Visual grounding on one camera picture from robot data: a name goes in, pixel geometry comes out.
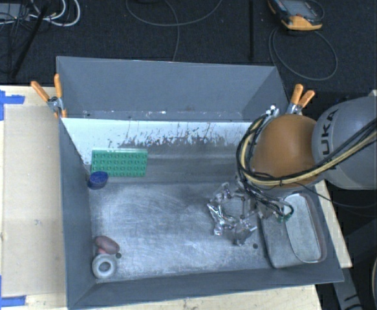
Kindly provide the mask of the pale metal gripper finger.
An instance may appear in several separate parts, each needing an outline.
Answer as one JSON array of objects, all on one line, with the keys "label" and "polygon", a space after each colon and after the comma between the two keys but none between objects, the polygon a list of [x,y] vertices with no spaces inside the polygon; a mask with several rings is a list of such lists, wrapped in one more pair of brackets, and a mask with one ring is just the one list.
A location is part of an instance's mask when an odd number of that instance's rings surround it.
[{"label": "pale metal gripper finger", "polygon": [[226,206],[233,204],[233,194],[230,190],[228,182],[222,183],[219,188],[213,193],[213,196],[207,203],[207,208],[214,221],[238,221],[239,217],[230,214],[226,210]]},{"label": "pale metal gripper finger", "polygon": [[257,225],[247,219],[215,219],[213,234],[226,237],[232,244],[242,246],[246,240],[257,230]]}]

